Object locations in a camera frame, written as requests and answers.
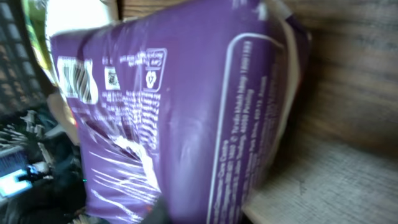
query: barcode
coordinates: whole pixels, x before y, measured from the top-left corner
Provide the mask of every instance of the barcode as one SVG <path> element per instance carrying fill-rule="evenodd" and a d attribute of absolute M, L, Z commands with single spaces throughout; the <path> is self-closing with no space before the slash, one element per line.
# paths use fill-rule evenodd
<path fill-rule="evenodd" d="M 82 62 L 75 58 L 58 59 L 60 88 L 68 98 L 79 98 L 84 103 L 95 103 L 92 86 L 96 86 L 92 77 L 91 61 Z"/>

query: diaper package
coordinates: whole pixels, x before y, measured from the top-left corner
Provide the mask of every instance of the diaper package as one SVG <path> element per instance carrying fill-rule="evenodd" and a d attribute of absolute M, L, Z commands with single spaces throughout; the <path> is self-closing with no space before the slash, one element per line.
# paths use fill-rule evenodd
<path fill-rule="evenodd" d="M 53 37 L 88 213 L 140 223 L 162 195 L 173 223 L 238 223 L 285 128 L 308 37 L 281 2 L 259 0 L 189 1 Z"/>

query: white label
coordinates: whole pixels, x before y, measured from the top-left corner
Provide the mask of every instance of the white label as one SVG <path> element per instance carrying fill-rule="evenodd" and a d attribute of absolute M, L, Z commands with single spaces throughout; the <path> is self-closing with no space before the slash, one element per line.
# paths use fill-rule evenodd
<path fill-rule="evenodd" d="M 141 67 L 145 74 L 144 91 L 156 93 L 162 85 L 163 73 L 167 58 L 167 49 L 147 49 L 132 55 L 120 57 L 120 63 L 128 63 L 129 67 Z"/>
<path fill-rule="evenodd" d="M 106 90 L 120 90 L 118 74 L 114 67 L 105 67 L 105 88 Z"/>
<path fill-rule="evenodd" d="M 93 78 L 93 61 L 59 57 L 57 62 L 60 88 L 67 98 L 78 98 L 87 104 L 98 102 L 98 88 Z"/>

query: purple package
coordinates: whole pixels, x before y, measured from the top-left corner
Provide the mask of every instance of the purple package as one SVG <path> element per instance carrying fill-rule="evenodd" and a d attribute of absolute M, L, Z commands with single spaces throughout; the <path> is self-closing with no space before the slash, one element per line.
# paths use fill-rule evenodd
<path fill-rule="evenodd" d="M 308 36 L 279 1 L 199 0 L 54 37 L 88 213 L 139 223 L 161 194 L 174 223 L 237 223 L 283 133 Z"/>

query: wooden surface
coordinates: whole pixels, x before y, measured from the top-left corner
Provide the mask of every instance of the wooden surface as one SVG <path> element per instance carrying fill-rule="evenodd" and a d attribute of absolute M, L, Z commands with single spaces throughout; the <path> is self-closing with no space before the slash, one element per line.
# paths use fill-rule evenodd
<path fill-rule="evenodd" d="M 143 16 L 180 0 L 124 0 Z M 398 223 L 398 1 L 287 0 L 310 65 L 257 198 L 270 224 Z"/>

